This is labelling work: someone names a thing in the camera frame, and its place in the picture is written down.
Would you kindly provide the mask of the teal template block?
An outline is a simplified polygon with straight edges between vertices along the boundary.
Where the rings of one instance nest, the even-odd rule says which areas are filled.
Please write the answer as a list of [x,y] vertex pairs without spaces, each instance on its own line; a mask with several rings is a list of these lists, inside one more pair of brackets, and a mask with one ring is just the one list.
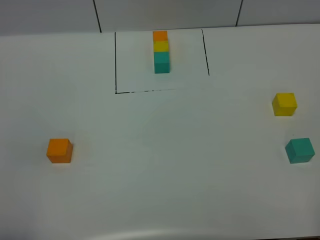
[[154,52],[154,73],[167,74],[170,73],[170,53],[168,51]]

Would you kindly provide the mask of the yellow template block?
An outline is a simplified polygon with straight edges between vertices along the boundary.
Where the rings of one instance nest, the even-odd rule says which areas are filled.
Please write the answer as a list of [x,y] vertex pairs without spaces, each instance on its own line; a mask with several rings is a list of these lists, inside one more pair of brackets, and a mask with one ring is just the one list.
[[168,41],[154,41],[153,51],[154,52],[169,52],[169,42]]

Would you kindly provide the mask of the orange template block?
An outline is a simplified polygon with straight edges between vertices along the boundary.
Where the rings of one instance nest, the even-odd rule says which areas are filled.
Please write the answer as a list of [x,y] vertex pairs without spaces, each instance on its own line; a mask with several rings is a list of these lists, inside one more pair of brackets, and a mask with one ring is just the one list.
[[163,31],[153,31],[152,32],[153,41],[154,42],[164,42],[168,41],[168,32],[166,30]]

